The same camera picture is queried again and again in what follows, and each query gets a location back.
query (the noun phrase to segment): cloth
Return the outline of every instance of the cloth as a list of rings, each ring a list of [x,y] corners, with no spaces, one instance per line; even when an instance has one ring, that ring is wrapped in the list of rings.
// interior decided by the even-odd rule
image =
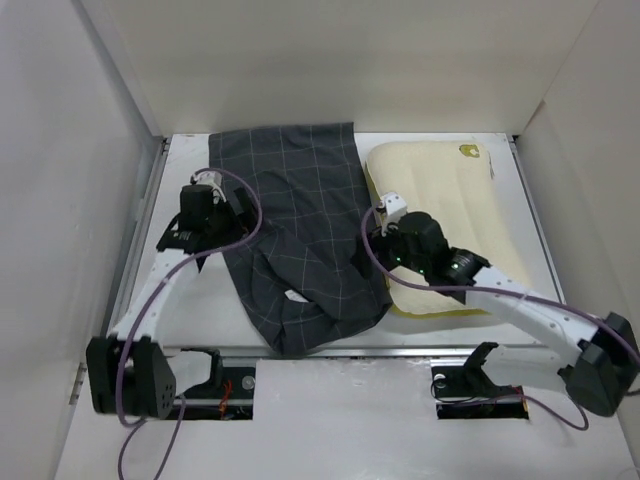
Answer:
[[[530,283],[511,241],[493,187],[489,153],[469,142],[397,142],[374,148],[366,163],[372,190],[399,193],[409,211],[425,211],[442,226],[449,245],[471,250],[524,285]],[[418,273],[400,267],[403,280],[426,285]],[[411,315],[477,313],[435,292],[390,282],[394,311]]]
[[[391,305],[384,278],[364,279],[350,264],[370,206],[353,124],[214,134],[209,159],[260,197],[260,233],[224,257],[249,318],[275,351],[302,354],[378,323]],[[238,183],[223,182],[233,197]]]

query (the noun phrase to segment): plaid fabric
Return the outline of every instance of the plaid fabric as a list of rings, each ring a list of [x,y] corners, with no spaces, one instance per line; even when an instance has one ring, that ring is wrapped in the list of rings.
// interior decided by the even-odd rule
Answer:
[[[353,124],[214,134],[209,158],[260,197],[260,233],[224,255],[249,318],[275,351],[302,354],[378,323],[391,305],[384,278],[366,280],[350,264],[370,205]],[[238,186],[224,180],[226,192]]]

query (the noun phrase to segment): white table surface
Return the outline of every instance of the white table surface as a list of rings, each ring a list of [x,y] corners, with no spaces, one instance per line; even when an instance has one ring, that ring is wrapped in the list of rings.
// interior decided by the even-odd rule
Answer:
[[[134,298],[144,283],[155,256],[155,245],[169,221],[179,211],[180,188],[190,175],[208,166],[208,135],[175,135],[151,217],[139,263]],[[356,133],[361,160],[379,144],[395,141],[451,141],[482,143],[495,173],[494,184],[513,242],[525,262],[532,286],[557,298],[553,279],[518,175],[508,138],[504,134]],[[266,342],[251,324],[236,294],[222,255],[207,259],[199,278],[177,308],[178,318],[166,334],[167,346],[206,345],[251,347],[268,351]],[[373,329],[328,345],[328,348],[473,347],[483,341],[525,345],[527,334],[489,316],[443,317],[416,320],[388,313]]]
[[[438,420],[425,360],[258,363],[252,421],[184,422],[162,480],[631,480],[617,418],[569,430],[535,405],[525,420]],[[527,390],[574,422],[559,394]],[[174,422],[145,425],[127,480],[150,480]],[[56,480],[112,480],[127,435],[82,388]]]

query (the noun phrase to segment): pillow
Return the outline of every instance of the pillow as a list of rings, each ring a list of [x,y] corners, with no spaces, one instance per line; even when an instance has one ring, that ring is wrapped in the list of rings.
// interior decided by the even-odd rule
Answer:
[[[389,191],[399,193],[409,211],[425,211],[442,226],[451,246],[482,255],[524,285],[526,269],[509,236],[492,182],[489,153],[478,143],[397,142],[374,148],[365,173],[376,201]],[[398,267],[403,280],[427,285],[418,273]],[[481,313],[435,292],[411,289],[389,281],[396,313],[437,317]]]

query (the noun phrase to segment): red wire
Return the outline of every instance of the red wire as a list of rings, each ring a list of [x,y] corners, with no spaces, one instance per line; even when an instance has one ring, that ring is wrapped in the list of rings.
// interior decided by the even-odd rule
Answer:
[[[233,384],[231,383],[231,380],[227,380],[227,383],[224,384],[224,396],[218,405],[218,409],[220,410],[220,420],[224,420],[224,414],[227,411],[227,402],[229,401],[232,390]]]

